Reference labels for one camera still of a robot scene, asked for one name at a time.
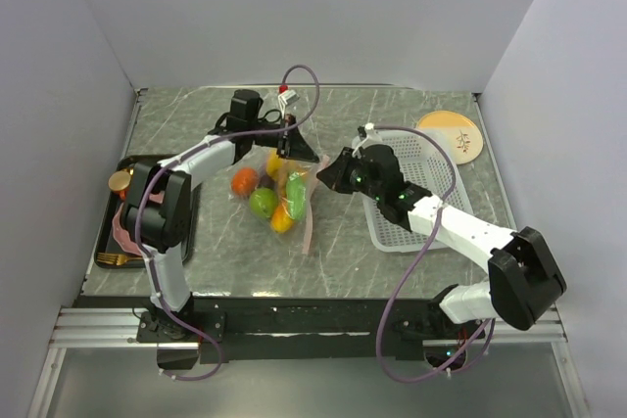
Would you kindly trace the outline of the orange pumpkin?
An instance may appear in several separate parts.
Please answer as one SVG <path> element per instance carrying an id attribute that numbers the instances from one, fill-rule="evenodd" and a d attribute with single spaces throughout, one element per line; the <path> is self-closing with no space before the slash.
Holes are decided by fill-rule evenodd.
<path id="1" fill-rule="evenodd" d="M 231 191 L 234 195 L 247 198 L 258 185 L 259 174 L 254 168 L 242 167 L 231 179 Z"/>

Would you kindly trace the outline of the orange mango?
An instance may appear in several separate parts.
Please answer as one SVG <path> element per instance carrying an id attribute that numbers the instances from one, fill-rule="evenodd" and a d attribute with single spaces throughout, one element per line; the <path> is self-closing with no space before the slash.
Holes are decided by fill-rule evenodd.
<path id="1" fill-rule="evenodd" d="M 288 232 L 294 223 L 295 220 L 290 217 L 284 205 L 277 206 L 270 218 L 270 227 L 277 234 Z"/>

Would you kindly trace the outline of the purple eggplant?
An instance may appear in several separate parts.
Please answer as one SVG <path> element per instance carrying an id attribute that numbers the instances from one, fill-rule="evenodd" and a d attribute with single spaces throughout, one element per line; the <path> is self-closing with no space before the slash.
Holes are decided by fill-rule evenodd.
<path id="1" fill-rule="evenodd" d="M 259 184 L 258 184 L 259 188 L 268 188 L 268 189 L 273 189 L 274 188 L 274 180 L 273 178 L 268 175 L 267 173 L 264 173 L 260 179 L 259 179 Z"/>

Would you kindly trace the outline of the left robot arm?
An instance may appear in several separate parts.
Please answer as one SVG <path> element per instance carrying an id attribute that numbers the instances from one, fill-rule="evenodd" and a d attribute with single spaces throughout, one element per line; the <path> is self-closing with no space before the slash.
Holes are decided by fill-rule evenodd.
<path id="1" fill-rule="evenodd" d="M 151 286 L 151 302 L 165 310 L 160 330 L 180 342 L 194 330 L 193 314 L 184 310 L 192 297 L 185 280 L 180 245 L 189 233 L 192 196 L 217 172 L 238 163 L 255 146 L 281 159 L 318 163 L 297 120 L 283 114 L 277 121 L 260 116 L 264 100 L 253 90 L 234 92 L 229 111 L 191 148 L 149 163 L 137 162 L 121 209 L 121 227 L 137 245 Z"/>

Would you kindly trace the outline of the yellow bell pepper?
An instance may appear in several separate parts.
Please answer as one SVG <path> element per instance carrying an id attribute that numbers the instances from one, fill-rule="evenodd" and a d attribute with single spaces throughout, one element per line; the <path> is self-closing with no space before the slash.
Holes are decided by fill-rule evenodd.
<path id="1" fill-rule="evenodd" d="M 276 178 L 284 166 L 284 159 L 276 153 L 269 153 L 265 163 L 265 173 L 271 178 Z"/>

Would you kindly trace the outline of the clear zip top bag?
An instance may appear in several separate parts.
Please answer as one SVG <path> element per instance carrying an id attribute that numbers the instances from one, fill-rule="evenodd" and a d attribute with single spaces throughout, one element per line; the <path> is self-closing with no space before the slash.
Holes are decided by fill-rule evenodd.
<path id="1" fill-rule="evenodd" d="M 229 198 L 242 202 L 266 234 L 309 255 L 314 239 L 316 174 L 329 163 L 325 154 L 309 163 L 283 159 L 273 150 L 263 151 L 229 172 Z"/>

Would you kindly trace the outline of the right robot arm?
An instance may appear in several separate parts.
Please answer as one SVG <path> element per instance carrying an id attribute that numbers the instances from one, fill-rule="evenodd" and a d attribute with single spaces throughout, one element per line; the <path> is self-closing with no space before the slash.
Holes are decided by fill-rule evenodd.
<path id="1" fill-rule="evenodd" d="M 342 150 L 318 180 L 340 194 L 372 199 L 384 218 L 409 232 L 431 236 L 479 266 L 487 281 L 446 289 L 428 315 L 430 330 L 450 338 L 465 322 L 499 318 L 529 330 L 566 290 L 566 282 L 542 234 L 499 227 L 446 204 L 405 179 L 391 147 Z"/>

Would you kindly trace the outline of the green cucumber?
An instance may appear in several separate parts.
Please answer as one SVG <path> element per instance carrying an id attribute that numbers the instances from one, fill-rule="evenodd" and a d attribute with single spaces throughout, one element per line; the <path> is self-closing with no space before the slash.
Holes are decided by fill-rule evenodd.
<path id="1" fill-rule="evenodd" d="M 289 174 L 286 185 L 287 212 L 294 220 L 300 220 L 305 213 L 307 187 L 304 177 L 298 172 Z"/>

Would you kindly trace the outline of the green apple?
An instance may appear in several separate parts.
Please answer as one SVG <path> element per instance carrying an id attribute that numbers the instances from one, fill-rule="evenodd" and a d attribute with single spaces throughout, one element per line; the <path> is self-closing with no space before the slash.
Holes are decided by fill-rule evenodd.
<path id="1" fill-rule="evenodd" d="M 250 195 L 249 208 L 259 218 L 270 219 L 277 206 L 277 194 L 270 188 L 258 188 Z"/>

